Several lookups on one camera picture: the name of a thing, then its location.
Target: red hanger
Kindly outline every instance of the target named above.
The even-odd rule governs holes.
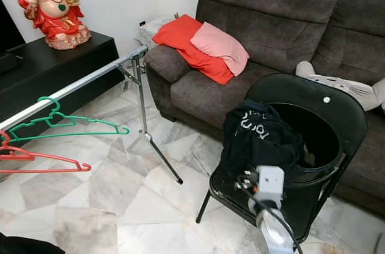
[[[63,158],[61,156],[49,155],[46,153],[32,153],[27,150],[21,149],[19,147],[9,146],[10,138],[6,132],[0,130],[0,136],[4,137],[4,141],[2,141],[0,146],[1,150],[7,150],[7,154],[0,155],[0,161],[34,161],[35,157],[49,158],[60,160],[68,163],[75,164],[76,168],[73,169],[44,169],[44,170],[0,170],[0,173],[64,173],[64,172],[88,172],[91,170],[91,166],[89,164],[80,163],[77,160]]]

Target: green hanger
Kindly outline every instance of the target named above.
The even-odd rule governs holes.
[[[11,128],[8,132],[8,134],[11,138],[10,141],[25,141],[25,140],[34,140],[36,138],[62,137],[62,136],[66,136],[66,135],[116,135],[116,134],[117,135],[126,135],[130,132],[129,129],[124,127],[124,126],[122,126],[122,129],[124,131],[121,131],[121,130],[119,130],[119,126],[117,126],[114,123],[106,122],[105,120],[93,120],[93,119],[89,119],[88,117],[66,116],[65,114],[59,112],[60,104],[56,99],[52,99],[52,98],[47,97],[47,96],[42,96],[37,101],[40,102],[40,101],[45,100],[45,99],[49,99],[50,101],[55,103],[56,107],[54,109],[52,109],[52,111],[50,112],[50,114],[47,117],[40,117],[38,119],[34,119],[34,120],[30,121],[29,123],[21,123],[20,125],[17,125],[15,127]],[[58,125],[52,124],[51,120],[54,118],[54,115],[61,116],[64,119],[69,119],[69,123],[62,123],[62,124],[58,124]],[[35,137],[25,137],[25,138],[19,138],[19,136],[15,133],[15,131],[17,131],[20,128],[28,128],[30,126],[35,125],[35,123],[38,123],[38,122],[46,122],[50,128],[54,128],[54,127],[59,127],[59,126],[75,126],[76,120],[85,120],[86,122],[90,122],[90,123],[103,123],[105,125],[112,126],[115,129],[115,131],[114,132],[74,132],[74,133],[70,133],[70,134],[38,135]]]

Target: pink cloth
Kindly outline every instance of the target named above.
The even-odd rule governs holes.
[[[190,42],[205,54],[223,58],[227,67],[235,76],[245,69],[249,55],[242,44],[234,37],[207,22],[194,34]]]

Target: clothes drying rack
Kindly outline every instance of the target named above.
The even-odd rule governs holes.
[[[56,91],[52,95],[49,96],[49,98],[60,100],[64,98],[65,96],[68,96],[69,94],[73,93],[74,91],[77,91],[78,89],[82,88],[83,86],[89,84],[90,82],[94,81],[95,79],[101,77],[102,75],[105,75],[106,73],[118,69],[121,71],[122,74],[127,76],[130,80],[132,80],[137,85],[137,99],[138,99],[138,106],[139,106],[139,113],[140,113],[140,120],[141,120],[141,130],[139,130],[140,138],[145,139],[151,147],[154,148],[156,153],[159,155],[160,159],[164,162],[164,164],[167,166],[167,168],[170,170],[171,174],[175,178],[176,182],[183,184],[183,180],[180,178],[180,176],[177,174],[173,166],[168,162],[166,157],[163,155],[159,147],[155,144],[153,141],[152,136],[149,133],[149,130],[147,128],[147,121],[146,121],[146,109],[144,107],[144,96],[143,96],[143,83],[141,79],[141,72],[140,72],[140,63],[139,59],[142,58],[146,52],[148,51],[148,47],[143,45],[134,50],[133,52],[130,52],[126,54],[124,57],[118,58],[115,61],[112,61],[111,63],[107,64],[106,66],[101,67],[98,70],[95,70],[94,72],[91,72],[89,75],[86,75],[85,77],[69,84],[68,86],[62,88],[61,90]],[[127,61],[131,61],[132,63],[132,70],[133,75],[131,75],[124,67],[124,63]],[[3,121],[0,123],[0,129],[3,131],[6,131],[26,118],[30,117],[31,115],[39,112],[40,110],[46,108],[53,102],[50,99],[45,99],[40,102],[37,102],[30,107],[22,110],[21,112],[15,114],[14,116],[10,117],[9,119]]]

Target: red cloth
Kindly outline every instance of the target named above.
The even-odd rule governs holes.
[[[26,9],[28,6],[26,0],[19,0],[19,4],[24,9]],[[34,28],[40,28],[41,31],[48,38],[53,38],[59,33],[77,33],[79,25],[82,24],[78,17],[84,17],[84,15],[80,11],[80,8],[78,6],[71,6],[70,10],[68,11],[65,17],[68,17],[68,19],[66,19],[65,21],[62,20],[62,17],[51,17],[42,12],[39,8],[37,12],[37,17],[33,20]]]
[[[204,54],[190,42],[201,26],[202,23],[184,14],[162,26],[152,40],[159,45],[175,48],[191,67],[199,70],[213,81],[225,85],[233,78],[234,74],[229,70],[224,60]]]

